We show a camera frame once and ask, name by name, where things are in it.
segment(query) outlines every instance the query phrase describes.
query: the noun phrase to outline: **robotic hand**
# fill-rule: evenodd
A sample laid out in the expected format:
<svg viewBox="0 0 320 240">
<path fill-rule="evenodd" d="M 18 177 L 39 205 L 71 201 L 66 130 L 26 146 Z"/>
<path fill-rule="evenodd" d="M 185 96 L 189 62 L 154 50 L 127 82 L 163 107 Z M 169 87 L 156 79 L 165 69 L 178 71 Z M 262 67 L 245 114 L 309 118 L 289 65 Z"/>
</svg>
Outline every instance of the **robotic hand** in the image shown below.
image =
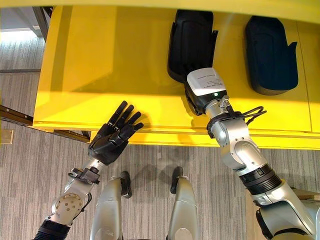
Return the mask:
<svg viewBox="0 0 320 240">
<path fill-rule="evenodd" d="M 89 145 L 88 155 L 104 165 L 113 163 L 128 145 L 128 139 L 144 126 L 141 122 L 134 125 L 135 121 L 141 117 L 139 111 L 126 122 L 134 109 L 133 105 L 130 105 L 119 117 L 126 106 L 127 102 L 123 101 L 109 122 L 103 124 Z"/>
<path fill-rule="evenodd" d="M 67 237 L 74 219 L 91 201 L 90 191 L 94 184 L 99 183 L 101 170 L 117 160 L 128 139 L 144 126 L 141 122 L 135 125 L 140 112 L 127 120 L 134 106 L 130 105 L 125 110 L 126 106 L 127 102 L 123 101 L 89 144 L 88 162 L 82 168 L 73 168 L 68 174 L 70 179 L 63 194 L 52 205 L 52 215 L 45 218 L 34 240 L 63 240 Z"/>
</svg>

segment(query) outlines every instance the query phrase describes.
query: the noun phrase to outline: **floor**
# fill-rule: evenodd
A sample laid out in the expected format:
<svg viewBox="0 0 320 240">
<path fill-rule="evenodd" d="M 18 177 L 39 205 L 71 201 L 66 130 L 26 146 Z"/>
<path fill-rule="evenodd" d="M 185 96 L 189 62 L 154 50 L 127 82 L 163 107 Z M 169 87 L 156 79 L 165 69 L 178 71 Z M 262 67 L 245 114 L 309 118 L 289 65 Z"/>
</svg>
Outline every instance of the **floor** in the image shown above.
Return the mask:
<svg viewBox="0 0 320 240">
<path fill-rule="evenodd" d="M 0 44 L 0 69 L 41 68 L 42 38 Z M 0 74 L 1 104 L 33 115 L 39 73 Z M 67 174 L 87 158 L 86 143 L 1 122 L 14 129 L 13 144 L 0 147 L 0 239 L 32 239 L 61 194 Z M 291 186 L 320 191 L 320 151 L 263 149 L 278 175 Z M 174 195 L 171 174 L 182 166 L 194 187 L 201 240 L 243 240 L 245 188 L 214 147 L 129 145 L 101 175 L 92 202 L 67 239 L 89 239 L 95 203 L 104 185 L 121 171 L 131 174 L 133 197 L 123 199 L 124 239 L 165 239 Z"/>
</svg>

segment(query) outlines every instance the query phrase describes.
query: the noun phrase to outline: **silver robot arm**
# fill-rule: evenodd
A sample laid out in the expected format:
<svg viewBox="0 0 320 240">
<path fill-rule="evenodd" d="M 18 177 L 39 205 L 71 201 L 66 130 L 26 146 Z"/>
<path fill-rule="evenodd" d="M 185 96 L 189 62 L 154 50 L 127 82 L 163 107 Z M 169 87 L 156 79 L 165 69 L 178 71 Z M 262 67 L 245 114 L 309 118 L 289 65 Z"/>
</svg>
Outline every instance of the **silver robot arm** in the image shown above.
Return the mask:
<svg viewBox="0 0 320 240">
<path fill-rule="evenodd" d="M 84 211 L 92 199 L 91 189 L 99 183 L 102 169 L 117 160 L 126 148 L 128 139 L 144 125 L 136 120 L 138 111 L 123 101 L 110 120 L 105 123 L 88 147 L 88 162 L 82 168 L 73 168 L 63 194 L 54 202 L 52 215 L 45 218 L 34 240 L 63 240 L 67 237 L 74 219 Z"/>
<path fill-rule="evenodd" d="M 104 167 L 101 161 L 89 157 L 82 168 L 72 169 L 63 194 L 53 203 L 52 214 L 45 217 L 34 240 L 63 240 L 67 237 L 74 219 L 91 201 L 90 191 L 99 183 L 99 173 Z"/>
<path fill-rule="evenodd" d="M 263 107 L 235 112 L 225 85 L 213 68 L 190 72 L 185 89 L 190 105 L 210 118 L 208 134 L 220 145 L 222 161 L 240 177 L 260 207 L 256 216 L 264 236 L 285 239 L 281 237 L 289 234 L 297 239 L 315 239 L 316 214 L 276 175 L 250 137 L 248 124 L 266 112 Z"/>
</svg>

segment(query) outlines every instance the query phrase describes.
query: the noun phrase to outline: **yellow shelf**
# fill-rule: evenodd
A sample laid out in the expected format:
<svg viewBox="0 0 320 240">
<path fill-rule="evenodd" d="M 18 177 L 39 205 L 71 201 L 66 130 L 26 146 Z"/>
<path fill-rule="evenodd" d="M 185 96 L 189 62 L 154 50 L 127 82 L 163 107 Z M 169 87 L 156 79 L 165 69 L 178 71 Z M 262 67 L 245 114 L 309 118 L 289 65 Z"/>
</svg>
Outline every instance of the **yellow shelf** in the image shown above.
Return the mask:
<svg viewBox="0 0 320 240">
<path fill-rule="evenodd" d="M 320 24 L 318 0 L 2 0 L 0 8 L 58 5 L 107 5 L 194 9 L 258 15 Z"/>
<path fill-rule="evenodd" d="M 190 112 L 183 85 L 167 73 L 175 14 L 176 9 L 163 8 L 56 7 L 44 52 L 33 127 L 98 130 L 126 100 L 143 113 L 141 120 L 146 126 L 133 142 L 214 146 L 216 142 L 206 136 L 207 117 Z M 224 79 L 235 110 L 245 112 L 264 106 L 268 111 L 250 124 L 255 138 L 263 139 L 258 140 L 261 146 L 306 148 L 308 136 L 304 134 L 312 134 L 317 121 L 312 121 L 311 128 L 297 22 L 281 20 L 288 42 L 298 42 L 299 84 L 286 93 L 265 96 L 254 92 L 248 81 L 244 27 L 249 18 L 214 14 L 213 26 L 219 34 L 213 65 Z M 308 89 L 314 81 L 308 82 Z M 295 139 L 294 144 L 288 138 Z M 320 136 L 312 135 L 311 139 L 309 148 L 317 149 Z"/>
</svg>

